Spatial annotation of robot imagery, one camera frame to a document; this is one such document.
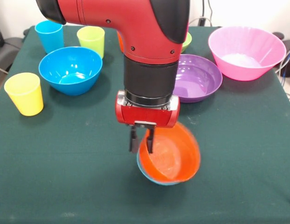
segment blue bowl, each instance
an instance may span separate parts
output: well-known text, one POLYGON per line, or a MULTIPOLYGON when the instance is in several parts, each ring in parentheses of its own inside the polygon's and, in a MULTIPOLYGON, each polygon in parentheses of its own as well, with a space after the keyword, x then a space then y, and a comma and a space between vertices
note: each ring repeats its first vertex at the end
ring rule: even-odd
POLYGON ((146 172, 145 170, 143 169, 143 167, 141 166, 141 161, 140 161, 140 154, 137 153, 136 155, 136 162, 137 162, 137 166, 139 167, 140 171, 143 173, 143 175, 148 178, 149 180, 151 180, 152 182, 154 183, 157 183, 159 185, 163 185, 163 186, 171 186, 171 185, 175 185, 175 184, 178 184, 179 182, 169 182, 169 183, 163 183, 163 182, 159 182, 159 181, 156 181, 154 179, 152 179, 146 172))
POLYGON ((83 47, 66 47, 45 56, 39 64, 40 75, 56 90, 78 96, 89 91, 102 69, 102 59, 83 47))

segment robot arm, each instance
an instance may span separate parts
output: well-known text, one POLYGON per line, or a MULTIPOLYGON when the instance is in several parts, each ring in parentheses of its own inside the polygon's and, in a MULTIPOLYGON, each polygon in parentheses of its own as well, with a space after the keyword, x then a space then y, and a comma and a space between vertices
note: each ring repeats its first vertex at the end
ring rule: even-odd
POLYGON ((52 21, 110 27, 124 42, 124 91, 116 98, 120 123, 132 126, 131 151, 136 147, 135 126, 151 130, 173 127, 180 104, 173 96, 178 61, 185 41, 190 0, 36 0, 52 21))

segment yellow cup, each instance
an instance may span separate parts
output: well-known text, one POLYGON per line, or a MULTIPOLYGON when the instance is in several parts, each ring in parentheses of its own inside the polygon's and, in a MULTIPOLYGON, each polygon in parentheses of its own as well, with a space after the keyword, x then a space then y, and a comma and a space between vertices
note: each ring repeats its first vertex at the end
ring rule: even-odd
POLYGON ((104 56, 105 31, 101 27, 83 27, 77 32, 81 47, 96 51, 101 58, 104 56))
POLYGON ((4 89, 19 112, 24 116, 34 116, 43 109, 40 78, 33 73, 19 73, 10 77, 4 89))

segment white wall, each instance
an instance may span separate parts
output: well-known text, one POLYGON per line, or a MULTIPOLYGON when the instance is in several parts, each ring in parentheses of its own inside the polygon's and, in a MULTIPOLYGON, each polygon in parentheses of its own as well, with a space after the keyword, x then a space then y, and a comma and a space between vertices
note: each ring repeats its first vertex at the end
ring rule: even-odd
MULTIPOLYGON (((280 31, 290 38, 290 0, 210 0, 213 26, 246 25, 280 31)), ((191 20, 202 13, 202 0, 191 0, 191 20)), ((209 16, 205 0, 205 16, 209 16)), ((35 0, 0 0, 0 28, 5 38, 22 37, 44 20, 35 0)))

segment plastic bowl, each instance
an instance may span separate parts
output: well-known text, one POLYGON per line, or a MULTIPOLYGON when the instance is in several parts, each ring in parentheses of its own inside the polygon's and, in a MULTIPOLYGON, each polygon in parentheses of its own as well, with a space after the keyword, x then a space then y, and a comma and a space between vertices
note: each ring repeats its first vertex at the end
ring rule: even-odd
POLYGON ((187 47, 190 45, 191 41, 192 41, 192 36, 189 32, 187 32, 186 40, 184 41, 184 43, 182 45, 181 53, 183 53, 187 49, 187 47))
POLYGON ((173 128, 156 128, 153 153, 149 154, 147 136, 140 144, 140 161, 145 173, 161 183, 184 182, 191 179, 200 166, 196 139, 181 123, 173 128))
POLYGON ((181 103, 196 103, 212 95, 222 81, 213 62, 197 55, 181 55, 173 93, 181 103))
POLYGON ((219 28, 209 36, 208 45, 221 72, 239 81, 261 77, 286 55, 279 38, 251 27, 219 28))
POLYGON ((102 59, 95 51, 67 47, 45 56, 39 64, 40 75, 56 90, 78 96, 89 91, 102 69, 102 59))
POLYGON ((140 154, 139 152, 136 155, 136 162, 137 162, 137 166, 139 167, 141 173, 150 181, 152 181, 153 183, 159 184, 159 185, 163 185, 163 186, 171 186, 171 185, 175 185, 178 184, 179 182, 169 182, 169 183, 162 183, 162 182, 158 182, 154 179, 152 179, 143 169, 143 167, 141 166, 141 161, 140 161, 140 154))

